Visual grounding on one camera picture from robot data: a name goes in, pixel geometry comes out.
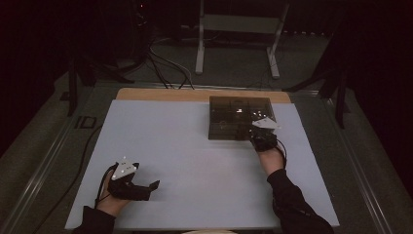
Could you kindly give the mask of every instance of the black sleeve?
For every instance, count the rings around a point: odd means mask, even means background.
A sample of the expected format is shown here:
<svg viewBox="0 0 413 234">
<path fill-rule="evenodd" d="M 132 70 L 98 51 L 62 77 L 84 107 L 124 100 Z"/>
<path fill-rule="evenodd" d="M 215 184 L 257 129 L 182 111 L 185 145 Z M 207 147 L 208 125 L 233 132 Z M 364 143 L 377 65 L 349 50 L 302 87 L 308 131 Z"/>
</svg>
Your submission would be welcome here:
<svg viewBox="0 0 413 234">
<path fill-rule="evenodd" d="M 115 216 L 103 211 L 84 207 L 82 224 L 74 229 L 72 233 L 111 234 L 115 225 L 115 218 Z"/>
<path fill-rule="evenodd" d="M 334 233 L 330 224 L 307 204 L 300 188 L 289 180 L 284 169 L 270 174 L 267 181 L 273 187 L 273 210 L 280 219 L 283 233 Z"/>
</svg>

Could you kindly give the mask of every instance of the metal leg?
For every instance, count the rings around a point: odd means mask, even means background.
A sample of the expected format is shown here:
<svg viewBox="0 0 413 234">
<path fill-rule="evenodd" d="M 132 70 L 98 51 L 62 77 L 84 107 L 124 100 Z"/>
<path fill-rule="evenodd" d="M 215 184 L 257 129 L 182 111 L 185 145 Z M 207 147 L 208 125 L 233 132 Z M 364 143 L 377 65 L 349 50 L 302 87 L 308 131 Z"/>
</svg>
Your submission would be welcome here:
<svg viewBox="0 0 413 234">
<path fill-rule="evenodd" d="M 283 12 L 282 12 L 282 16 L 280 17 L 280 23 L 279 23 L 279 26 L 278 26 L 277 31 L 276 31 L 276 39 L 274 41 L 273 46 L 267 48 L 267 56 L 268 56 L 268 62 L 270 63 L 271 76 L 274 79 L 280 79 L 280 72 L 279 72 L 279 68 L 277 66 L 275 52 L 276 52 L 276 48 L 279 44 L 280 37 L 282 35 L 283 24 L 285 22 L 286 14 L 288 13 L 288 8 L 289 8 L 289 4 L 285 3 L 285 6 L 284 6 L 284 9 L 283 9 Z"/>
<path fill-rule="evenodd" d="M 200 38 L 198 41 L 197 62 L 195 65 L 195 73 L 200 75 L 204 70 L 204 0 L 201 0 L 200 8 Z"/>
</svg>

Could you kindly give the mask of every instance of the dark floor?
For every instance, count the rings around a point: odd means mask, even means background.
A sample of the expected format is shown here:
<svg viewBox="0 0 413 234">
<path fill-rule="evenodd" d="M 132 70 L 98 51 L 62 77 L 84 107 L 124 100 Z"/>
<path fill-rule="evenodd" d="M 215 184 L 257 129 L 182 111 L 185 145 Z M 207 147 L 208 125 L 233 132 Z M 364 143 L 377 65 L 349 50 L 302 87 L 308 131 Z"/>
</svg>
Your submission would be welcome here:
<svg viewBox="0 0 413 234">
<path fill-rule="evenodd" d="M 240 42 L 237 38 L 231 41 Z M 191 79 L 197 89 L 279 90 L 311 76 L 328 39 L 304 35 L 283 36 L 276 52 L 280 80 L 271 78 L 265 45 L 259 40 L 253 43 L 241 40 L 241 45 L 225 47 L 219 43 L 207 44 L 204 74 L 195 75 L 196 43 L 194 39 L 181 42 L 163 40 L 155 43 L 153 50 L 159 56 L 186 67 L 192 73 Z M 135 81 L 129 86 L 162 88 L 152 69 L 147 62 L 127 74 L 127 78 Z M 160 65 L 160 69 L 172 84 L 179 85 L 182 82 L 180 72 L 163 65 Z M 67 77 L 56 81 L 55 94 L 0 159 L 2 233 L 32 233 L 47 216 L 76 175 L 87 139 L 93 132 L 91 129 L 74 129 L 77 117 L 96 117 L 97 126 L 103 124 L 111 100 L 122 87 L 126 85 L 101 77 L 95 87 L 83 89 L 77 112 L 74 117 L 68 118 L 67 103 L 58 100 L 62 92 L 67 90 Z M 336 233 L 413 233 L 413 203 L 353 93 L 348 91 L 346 98 L 350 112 L 345 114 L 346 129 L 343 131 L 332 118 L 331 103 L 315 95 L 319 87 L 320 82 L 290 96 L 299 111 L 341 223 L 335 229 Z M 94 136 L 86 151 L 87 160 L 83 170 L 96 140 L 97 136 Z M 56 157 L 44 171 L 44 176 L 40 176 L 42 179 L 33 178 L 42 159 L 51 153 Z M 64 224 L 80 180 L 77 180 L 38 233 L 69 233 L 64 230 Z M 24 192 L 27 184 L 38 186 L 31 187 L 33 192 Z M 26 196 L 23 198 L 32 199 L 21 201 L 19 196 L 24 194 Z M 21 207 L 25 207 L 25 210 L 17 215 Z M 14 231 L 6 232 L 5 228 L 11 224 L 15 225 Z"/>
</svg>

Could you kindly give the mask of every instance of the dark background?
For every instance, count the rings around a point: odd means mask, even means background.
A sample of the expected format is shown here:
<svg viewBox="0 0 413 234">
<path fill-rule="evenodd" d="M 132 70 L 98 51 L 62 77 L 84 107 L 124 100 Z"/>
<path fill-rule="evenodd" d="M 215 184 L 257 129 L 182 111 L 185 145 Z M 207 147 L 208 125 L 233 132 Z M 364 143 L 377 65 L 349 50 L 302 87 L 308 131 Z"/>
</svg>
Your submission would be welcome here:
<svg viewBox="0 0 413 234">
<path fill-rule="evenodd" d="M 210 1 L 208 10 L 223 11 L 223 2 Z M 105 63 L 128 56 L 119 46 L 131 43 L 122 30 L 128 24 L 128 4 L 116 3 L 117 7 L 103 0 L 0 3 L 1 155 L 54 92 L 55 79 L 67 71 L 66 38 Z M 145 17 L 166 35 L 179 39 L 181 24 L 198 23 L 198 1 L 145 3 Z M 232 10 L 237 15 L 272 14 L 271 7 L 250 9 L 246 0 L 237 6 Z M 292 1 L 284 28 L 286 33 L 324 36 L 335 32 L 319 69 L 344 63 L 349 67 L 348 85 L 412 195 L 413 104 L 407 95 L 413 80 L 411 10 L 407 0 Z M 114 33 L 108 35 L 108 28 Z"/>
</svg>

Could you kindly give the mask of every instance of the gray carpet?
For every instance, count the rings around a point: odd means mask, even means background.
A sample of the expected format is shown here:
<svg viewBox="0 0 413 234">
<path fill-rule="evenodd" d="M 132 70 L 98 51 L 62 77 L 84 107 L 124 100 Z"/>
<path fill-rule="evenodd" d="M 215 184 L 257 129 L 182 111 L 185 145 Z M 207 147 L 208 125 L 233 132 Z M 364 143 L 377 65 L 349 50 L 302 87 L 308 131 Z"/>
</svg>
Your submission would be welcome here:
<svg viewBox="0 0 413 234">
<path fill-rule="evenodd" d="M 245 45 L 244 49 L 242 49 L 244 45 L 230 47 L 207 45 L 203 75 L 194 75 L 193 72 L 197 51 L 196 41 L 165 40 L 155 44 L 153 49 L 163 58 L 187 67 L 192 72 L 192 81 L 197 87 L 278 90 L 310 77 L 327 42 L 327 39 L 315 36 L 283 37 L 276 54 L 281 72 L 280 80 L 273 80 L 269 76 L 265 45 L 260 43 L 252 46 Z M 129 87 L 147 87 L 157 83 L 156 86 L 162 88 L 149 67 L 151 67 L 149 63 L 144 64 L 128 74 L 128 78 L 136 81 Z M 180 84 L 183 76 L 179 72 L 162 65 L 160 67 L 167 79 L 173 84 Z M 88 89 L 84 89 L 86 94 L 84 104 L 81 104 L 76 116 L 70 119 L 65 117 L 67 103 L 58 100 L 61 93 L 67 89 L 66 82 L 66 76 L 56 82 L 56 93 L 1 158 L 0 221 L 3 225 L 31 175 L 42 158 L 48 154 L 48 150 L 54 146 L 54 139 L 59 136 L 61 127 L 65 124 L 70 126 L 70 131 L 56 155 L 49 176 L 40 187 L 27 214 L 18 220 L 18 229 L 15 233 L 32 233 L 76 175 L 85 144 L 93 132 L 91 129 L 74 129 L 77 116 L 96 117 L 97 126 L 101 125 L 111 100 L 115 98 L 121 87 L 126 87 L 101 77 L 90 93 Z M 319 83 L 308 87 L 307 90 L 315 91 L 318 88 Z M 349 140 L 351 151 L 357 156 L 393 233 L 413 233 L 412 201 L 402 188 L 380 141 L 359 109 L 353 94 L 349 92 L 346 99 L 351 111 L 345 115 L 346 130 L 339 132 L 335 123 L 331 121 L 332 110 L 326 104 L 326 100 L 303 93 L 291 94 L 291 100 L 297 106 L 341 223 L 341 226 L 335 229 L 336 233 L 381 233 L 376 228 L 375 219 L 368 209 L 369 206 L 366 205 L 363 193 L 360 192 L 354 164 L 348 156 L 348 145 L 343 142 L 339 134 L 344 134 Z M 93 152 L 97 134 L 92 137 L 86 151 L 86 162 L 82 172 Z M 63 227 L 79 184 L 80 179 L 38 233 L 69 233 Z"/>
</svg>

